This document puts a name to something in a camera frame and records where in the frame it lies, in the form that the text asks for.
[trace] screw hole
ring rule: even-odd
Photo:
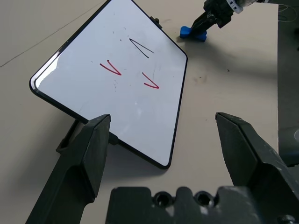
[[[214,205],[213,197],[205,191],[198,192],[194,198],[195,198],[196,202],[201,206],[207,207],[207,206]]]
[[[161,208],[165,208],[173,203],[173,199],[170,194],[162,191],[156,193],[156,195],[154,196],[154,203]]]

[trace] black border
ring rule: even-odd
[[[56,57],[53,59],[55,60],[66,48],[67,46],[85,29],[85,27],[100,13],[100,11],[103,10],[103,8],[110,2],[111,0],[107,0],[63,45],[62,47],[59,48],[55,54],[51,56],[51,58],[56,55]],[[133,1],[131,0],[149,19],[150,17]],[[177,112],[177,118],[176,118],[176,124],[174,127],[174,132],[173,132],[173,138],[172,138],[172,144],[171,144],[171,153],[169,156],[169,161],[166,166],[163,166],[162,164],[158,163],[157,161],[153,160],[152,158],[148,157],[147,155],[141,153],[137,149],[133,148],[132,146],[128,145],[127,143],[123,142],[122,140],[119,139],[119,145],[127,148],[129,151],[133,152],[134,154],[140,156],[141,158],[145,159],[146,161],[152,163],[153,165],[159,167],[160,169],[168,169],[171,165],[171,160],[172,160],[172,154],[173,154],[173,148],[174,148],[174,142],[176,138],[176,133],[177,133],[177,127],[178,127],[178,117],[179,117],[179,111],[181,107],[181,102],[182,102],[182,95],[183,95],[183,89],[184,89],[184,83],[185,83],[185,75],[186,75],[186,69],[187,69],[187,64],[188,64],[188,56],[187,54],[162,30],[160,29],[186,56],[186,64],[185,64],[185,71],[184,71],[184,77],[183,77],[183,82],[182,82],[182,88],[181,88],[181,93],[180,93],[180,98],[179,98],[179,103],[178,103],[178,112]],[[41,69],[43,69],[42,73],[47,69],[46,64],[49,62],[49,60],[31,77],[29,81],[29,87],[30,90],[40,97],[41,99],[45,100],[46,102],[52,104],[56,108],[60,109],[61,111],[67,113],[71,117],[74,117],[75,119],[78,119],[82,123],[86,124],[88,122],[87,119],[83,118],[81,115],[75,113],[74,111],[70,110],[66,106],[62,105],[61,103],[57,102],[53,98],[47,96],[46,94],[42,93],[39,91],[36,86],[35,82],[38,77],[36,75],[41,72]]]

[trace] whiteboard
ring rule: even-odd
[[[74,117],[110,114],[111,133],[167,168],[186,64],[185,53],[133,1],[109,0],[30,87]]]

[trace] table surface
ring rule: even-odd
[[[172,165],[162,171],[119,146],[109,147],[99,196],[87,205],[82,224],[105,222],[114,187],[147,186],[152,194],[174,195],[180,186],[215,194],[219,186],[232,185],[216,112],[243,118],[277,149],[277,5],[256,3],[224,28],[209,29],[207,41],[198,43],[178,35],[181,26],[203,13],[203,0],[136,2],[159,18],[188,55]],[[55,149],[73,122],[33,95],[29,79],[103,2],[26,3],[6,1],[0,8],[0,217],[6,224],[26,221],[59,158]]]

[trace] black marker drawing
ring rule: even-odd
[[[137,44],[140,45],[141,47],[145,48],[146,50],[148,50],[148,51],[150,51],[151,53],[154,54],[153,51],[151,51],[150,49],[148,49],[148,48],[146,48],[145,46],[141,45],[140,43],[138,43],[138,42],[132,40],[131,38],[129,38],[129,40],[132,42],[132,44],[135,45],[135,47],[137,47],[137,45],[135,44],[135,43],[137,43]],[[144,56],[146,56],[147,58],[149,58],[149,57],[148,57],[142,50],[140,50],[140,51],[141,51],[141,53],[143,53]]]

